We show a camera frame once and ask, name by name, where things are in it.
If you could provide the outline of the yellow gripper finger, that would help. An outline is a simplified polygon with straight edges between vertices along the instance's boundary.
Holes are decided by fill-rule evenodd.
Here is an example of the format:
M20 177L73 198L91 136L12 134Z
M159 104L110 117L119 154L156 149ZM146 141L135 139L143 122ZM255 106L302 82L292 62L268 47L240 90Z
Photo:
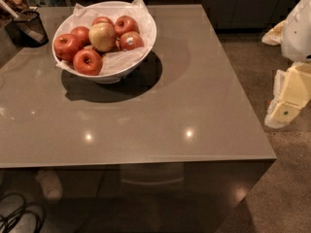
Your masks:
M270 46L278 46L282 43L282 34L283 29L285 25L287 24L286 20L280 21L278 24L276 24L273 28L271 28L268 32L266 32L261 41L264 44L270 45Z
M287 71L278 70L273 95L264 124L278 129L289 125L311 100L311 64L294 62Z

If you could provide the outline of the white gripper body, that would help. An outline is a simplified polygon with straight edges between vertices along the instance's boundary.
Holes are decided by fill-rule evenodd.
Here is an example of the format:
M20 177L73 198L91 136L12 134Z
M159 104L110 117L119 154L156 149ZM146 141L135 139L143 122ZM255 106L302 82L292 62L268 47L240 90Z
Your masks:
M300 0L288 14L281 53L293 62L311 61L311 0Z

